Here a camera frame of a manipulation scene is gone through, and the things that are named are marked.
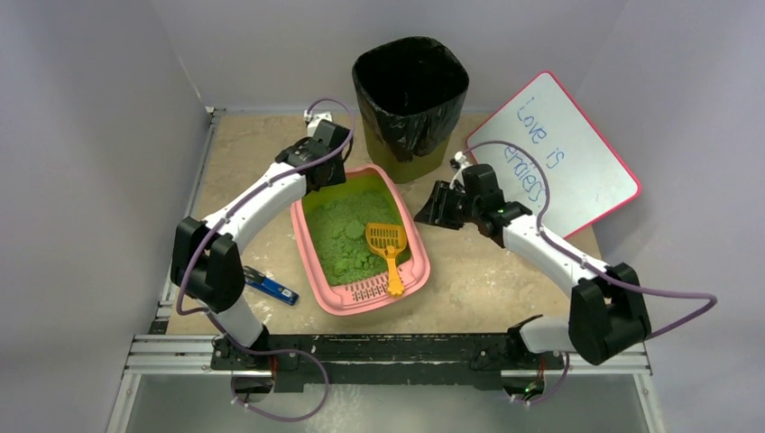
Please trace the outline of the yellow litter scoop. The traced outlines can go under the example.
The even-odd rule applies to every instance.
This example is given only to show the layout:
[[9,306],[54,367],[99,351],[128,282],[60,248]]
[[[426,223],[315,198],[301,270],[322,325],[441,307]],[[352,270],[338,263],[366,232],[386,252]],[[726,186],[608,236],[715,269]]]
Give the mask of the yellow litter scoop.
[[402,297],[405,287],[398,271],[397,257],[408,244],[404,226],[368,223],[365,226],[364,235],[369,249],[386,262],[388,295],[394,298]]

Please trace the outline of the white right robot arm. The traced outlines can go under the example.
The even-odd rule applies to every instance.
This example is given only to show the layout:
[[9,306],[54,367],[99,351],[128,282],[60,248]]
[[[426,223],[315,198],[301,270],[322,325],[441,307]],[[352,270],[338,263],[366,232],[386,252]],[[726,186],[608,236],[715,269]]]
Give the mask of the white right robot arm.
[[644,298],[623,287],[639,282],[632,267],[611,266],[580,251],[560,252],[567,242],[539,226],[522,203],[506,200],[490,165],[469,166],[462,178],[457,187],[437,181],[415,222],[452,230],[474,224],[481,235],[536,266],[569,298],[567,317],[537,315],[509,328],[513,357],[558,351],[600,365],[645,341],[652,326]]

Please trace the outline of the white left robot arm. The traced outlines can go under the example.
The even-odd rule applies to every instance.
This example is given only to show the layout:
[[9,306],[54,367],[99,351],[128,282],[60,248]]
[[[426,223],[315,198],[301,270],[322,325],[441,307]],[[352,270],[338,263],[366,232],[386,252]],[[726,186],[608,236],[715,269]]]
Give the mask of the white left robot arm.
[[312,191],[345,182],[342,151],[353,135],[342,125],[319,121],[312,135],[282,150],[235,200],[205,218],[187,216],[177,225],[171,282],[181,297],[200,302],[242,350],[264,354],[269,338],[244,299],[242,251],[282,210]]

